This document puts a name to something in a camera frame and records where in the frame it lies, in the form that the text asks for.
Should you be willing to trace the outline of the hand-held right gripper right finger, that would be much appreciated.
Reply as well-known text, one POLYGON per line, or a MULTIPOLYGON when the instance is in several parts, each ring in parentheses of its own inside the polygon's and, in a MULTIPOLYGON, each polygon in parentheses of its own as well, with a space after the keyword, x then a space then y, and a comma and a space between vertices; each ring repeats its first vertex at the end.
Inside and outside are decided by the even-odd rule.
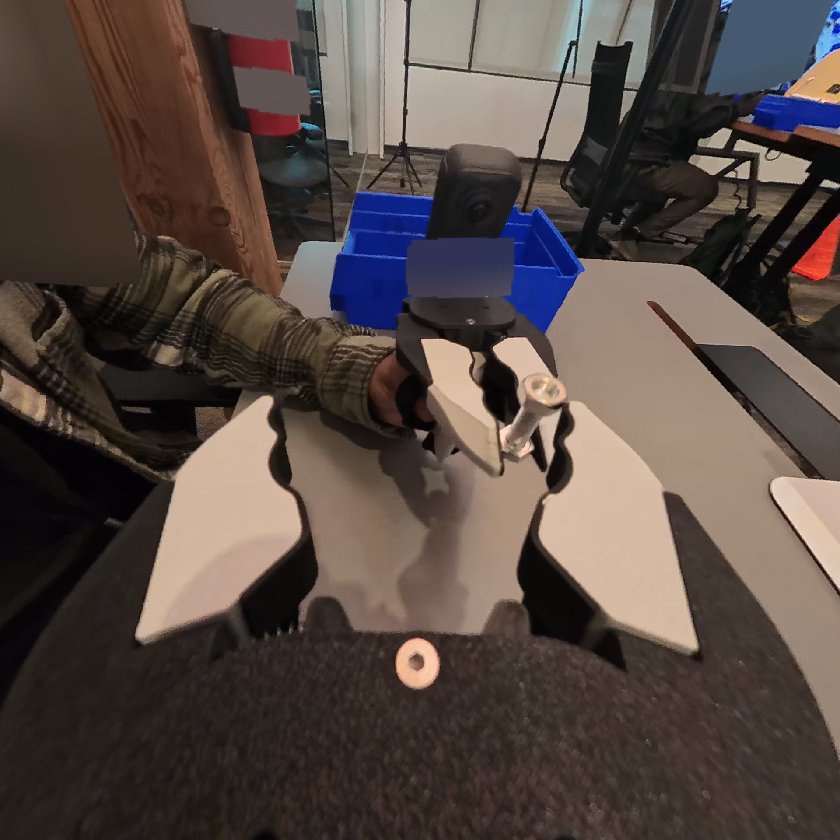
POLYGON ((548 492, 518 562, 538 629, 596 650, 625 634, 688 657, 700 651, 665 490, 582 402, 562 412, 548 492))

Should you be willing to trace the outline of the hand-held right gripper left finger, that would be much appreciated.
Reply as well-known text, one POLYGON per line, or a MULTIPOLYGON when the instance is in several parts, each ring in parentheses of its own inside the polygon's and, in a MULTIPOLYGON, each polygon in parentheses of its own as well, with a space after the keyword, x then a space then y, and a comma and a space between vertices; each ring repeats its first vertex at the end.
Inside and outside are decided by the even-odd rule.
POLYGON ((319 568, 291 478, 281 402, 267 395, 190 456, 175 478, 138 644, 211 623, 240 644, 297 628, 319 568))

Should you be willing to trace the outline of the silver socket head bolt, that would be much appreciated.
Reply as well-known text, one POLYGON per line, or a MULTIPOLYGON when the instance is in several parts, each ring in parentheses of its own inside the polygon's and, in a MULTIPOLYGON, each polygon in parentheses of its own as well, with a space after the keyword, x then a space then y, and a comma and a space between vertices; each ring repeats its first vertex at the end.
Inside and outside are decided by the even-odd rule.
POLYGON ((520 386, 520 407, 512 422, 500 431, 500 450, 506 439, 532 439, 541 422, 555 415, 567 402, 567 391, 553 374, 526 376, 520 386))

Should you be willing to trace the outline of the blue plastic bin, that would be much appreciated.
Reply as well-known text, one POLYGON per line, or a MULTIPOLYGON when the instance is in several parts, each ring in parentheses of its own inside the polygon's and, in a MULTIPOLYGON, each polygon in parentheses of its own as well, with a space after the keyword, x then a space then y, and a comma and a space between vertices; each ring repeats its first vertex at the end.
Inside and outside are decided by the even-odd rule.
MULTIPOLYGON (((409 296, 408 246, 425 237, 432 205, 430 196, 355 194, 349 233, 333 269, 333 311, 359 326, 396 327, 409 296)), ((513 239, 515 249, 511 294, 505 299, 546 332, 585 268, 541 208, 522 213, 514 207, 502 237, 513 239)))

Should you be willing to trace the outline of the person's left forearm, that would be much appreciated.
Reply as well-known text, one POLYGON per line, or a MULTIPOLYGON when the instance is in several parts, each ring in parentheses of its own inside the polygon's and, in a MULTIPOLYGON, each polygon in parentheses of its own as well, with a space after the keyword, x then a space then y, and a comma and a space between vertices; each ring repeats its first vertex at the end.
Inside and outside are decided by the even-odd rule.
POLYGON ((371 329, 311 318, 172 238, 136 234, 141 279, 124 310, 143 365, 220 385, 287 392, 389 434, 371 416, 374 369, 395 351, 371 329))

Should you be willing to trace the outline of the black desk mat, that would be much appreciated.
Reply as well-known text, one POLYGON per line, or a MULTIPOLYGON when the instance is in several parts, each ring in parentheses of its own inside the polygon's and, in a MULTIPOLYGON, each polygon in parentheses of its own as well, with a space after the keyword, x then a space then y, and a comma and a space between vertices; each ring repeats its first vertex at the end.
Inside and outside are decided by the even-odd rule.
POLYGON ((761 351, 700 344, 699 361, 806 477, 839 480, 839 421, 761 351))

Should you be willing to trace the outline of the silver laptop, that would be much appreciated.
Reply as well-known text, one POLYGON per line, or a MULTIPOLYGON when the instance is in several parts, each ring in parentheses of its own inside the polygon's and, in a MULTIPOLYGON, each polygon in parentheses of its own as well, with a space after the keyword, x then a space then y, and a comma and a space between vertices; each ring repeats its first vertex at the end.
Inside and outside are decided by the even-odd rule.
POLYGON ((770 496, 838 592, 839 481, 778 477, 770 496))

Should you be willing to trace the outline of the grey office chair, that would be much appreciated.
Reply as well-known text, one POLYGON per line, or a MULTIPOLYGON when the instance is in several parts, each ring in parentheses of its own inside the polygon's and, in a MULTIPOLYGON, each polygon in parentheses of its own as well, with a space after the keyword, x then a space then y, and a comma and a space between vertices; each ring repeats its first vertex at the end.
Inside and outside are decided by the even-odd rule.
POLYGON ((313 203, 331 201, 323 130, 303 122, 285 135, 253 135, 255 158, 266 210, 271 217, 294 217, 313 203))

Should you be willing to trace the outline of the black backpack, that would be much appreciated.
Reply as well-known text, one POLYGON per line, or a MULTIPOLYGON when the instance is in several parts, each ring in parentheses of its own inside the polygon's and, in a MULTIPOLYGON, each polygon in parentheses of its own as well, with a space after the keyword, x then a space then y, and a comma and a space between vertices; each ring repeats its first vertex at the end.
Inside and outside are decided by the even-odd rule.
POLYGON ((760 214, 752 214, 747 208, 718 219, 703 234, 700 242, 679 260, 678 265, 698 271, 716 287, 724 287, 753 226, 760 219, 760 214))

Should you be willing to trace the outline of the black light stand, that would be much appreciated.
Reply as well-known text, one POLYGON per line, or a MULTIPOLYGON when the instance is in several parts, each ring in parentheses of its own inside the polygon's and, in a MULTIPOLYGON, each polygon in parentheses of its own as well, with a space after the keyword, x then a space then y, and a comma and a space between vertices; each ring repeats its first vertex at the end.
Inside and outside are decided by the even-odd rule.
POLYGON ((580 42, 581 42, 581 35, 578 34, 573 40, 571 40, 569 42, 569 44, 567 46, 567 50, 566 50, 565 57, 563 59, 563 64, 562 64, 561 71, 560 71, 560 76, 559 76, 559 79, 557 81, 556 87, 554 89, 553 98, 552 98, 551 104, 549 106, 549 113, 548 113, 548 116, 547 116, 545 124, 544 124, 542 135, 540 136, 539 141, 538 141, 537 153, 536 153, 536 156, 535 156, 533 164, 532 164, 530 176, 529 176, 529 179, 528 179, 528 186, 527 186, 527 189, 526 189, 526 192, 524 194, 523 201, 522 201, 521 210, 524 213, 526 213, 529 210, 530 200, 531 200, 531 196, 532 196, 532 189, 533 189, 534 184, 536 182, 537 175, 539 173, 539 168, 540 168, 541 163, 543 161, 543 153, 544 153, 545 145, 548 141, 548 137, 549 137, 550 129, 552 127, 554 114, 556 112, 556 109, 557 109, 557 106, 558 106, 558 103, 559 103, 561 91, 563 89, 564 83, 565 83, 567 75, 569 73, 569 68, 571 67, 571 76, 572 77, 574 77, 575 74, 576 74, 578 56, 579 56, 579 52, 580 52, 580 42))

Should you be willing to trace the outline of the person's plaid shirt torso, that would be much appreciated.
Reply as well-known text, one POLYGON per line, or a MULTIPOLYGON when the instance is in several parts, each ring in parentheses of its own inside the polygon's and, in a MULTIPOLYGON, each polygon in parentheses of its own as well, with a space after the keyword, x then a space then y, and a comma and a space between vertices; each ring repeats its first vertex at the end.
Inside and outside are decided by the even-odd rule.
POLYGON ((2 281, 1 356, 2 408, 53 438, 153 480, 172 478, 201 444, 193 434, 124 425, 81 327, 53 291, 2 281))

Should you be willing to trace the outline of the black mesh office chair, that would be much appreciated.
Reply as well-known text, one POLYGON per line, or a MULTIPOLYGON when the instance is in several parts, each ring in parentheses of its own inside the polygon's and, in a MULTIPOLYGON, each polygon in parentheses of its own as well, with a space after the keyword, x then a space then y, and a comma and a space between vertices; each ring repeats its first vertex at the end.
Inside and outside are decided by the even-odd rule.
MULTIPOLYGON (((591 207, 606 158, 620 133, 624 84, 633 47, 633 42, 627 41, 615 46, 598 43, 595 48, 583 134, 560 179, 578 207, 591 207)), ((659 200, 658 193, 637 182, 638 173, 647 164, 645 158, 630 159, 616 178, 612 203, 605 210, 611 224, 624 225, 628 208, 659 200)))

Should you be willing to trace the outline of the black slanted pole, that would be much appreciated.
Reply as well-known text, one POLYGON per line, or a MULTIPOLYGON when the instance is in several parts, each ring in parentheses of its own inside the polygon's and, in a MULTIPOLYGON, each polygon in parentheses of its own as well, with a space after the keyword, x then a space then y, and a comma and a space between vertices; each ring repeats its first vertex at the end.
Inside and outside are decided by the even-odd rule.
POLYGON ((665 25, 647 63, 644 77, 639 84, 632 107, 623 121, 623 126, 609 155, 606 157, 602 174, 596 184, 589 213, 574 247, 575 254, 581 258, 591 255, 602 220, 606 212, 612 207, 614 200, 624 189, 625 169, 630 154, 643 128, 648 106, 663 80, 668 64, 679 44, 693 3, 693 1, 674 1, 668 12, 665 25))

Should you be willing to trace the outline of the orange traffic cone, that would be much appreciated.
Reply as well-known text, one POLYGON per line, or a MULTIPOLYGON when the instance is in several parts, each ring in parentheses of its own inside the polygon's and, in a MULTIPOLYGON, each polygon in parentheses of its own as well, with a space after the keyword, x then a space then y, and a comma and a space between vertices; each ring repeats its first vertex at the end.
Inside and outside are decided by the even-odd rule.
POLYGON ((812 281, 820 281, 833 273, 839 242, 839 217, 823 230, 819 238, 791 269, 791 273, 812 281))

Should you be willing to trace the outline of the wooden post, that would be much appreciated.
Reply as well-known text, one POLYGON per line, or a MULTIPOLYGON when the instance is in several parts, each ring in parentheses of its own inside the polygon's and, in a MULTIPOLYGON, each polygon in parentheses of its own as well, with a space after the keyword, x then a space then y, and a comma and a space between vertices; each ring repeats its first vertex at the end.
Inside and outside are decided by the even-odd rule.
POLYGON ((140 229, 283 285, 250 136, 225 117, 181 1, 65 1, 140 229))

